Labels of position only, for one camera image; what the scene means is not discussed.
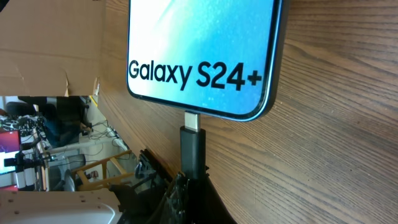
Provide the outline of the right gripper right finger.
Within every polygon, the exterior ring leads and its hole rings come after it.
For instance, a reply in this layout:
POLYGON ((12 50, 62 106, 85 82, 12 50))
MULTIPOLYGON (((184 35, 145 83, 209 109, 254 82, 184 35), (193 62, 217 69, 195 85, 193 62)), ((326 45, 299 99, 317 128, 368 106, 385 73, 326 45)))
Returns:
POLYGON ((188 170, 188 223, 237 224, 206 171, 188 170))

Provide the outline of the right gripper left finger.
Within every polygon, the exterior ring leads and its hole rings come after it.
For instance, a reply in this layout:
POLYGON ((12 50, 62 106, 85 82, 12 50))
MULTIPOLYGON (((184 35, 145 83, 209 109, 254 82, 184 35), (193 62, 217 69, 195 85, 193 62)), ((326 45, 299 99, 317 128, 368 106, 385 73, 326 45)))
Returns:
POLYGON ((161 206, 160 224, 188 223, 188 179, 181 172, 170 183, 161 206))

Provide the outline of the Galaxy S24+ smartphone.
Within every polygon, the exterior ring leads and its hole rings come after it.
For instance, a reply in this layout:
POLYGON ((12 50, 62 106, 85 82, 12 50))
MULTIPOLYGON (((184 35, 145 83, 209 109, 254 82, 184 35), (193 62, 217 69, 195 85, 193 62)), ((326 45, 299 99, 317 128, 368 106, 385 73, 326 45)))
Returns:
POLYGON ((130 0, 129 94, 238 122, 265 115, 289 8, 289 0, 130 0))

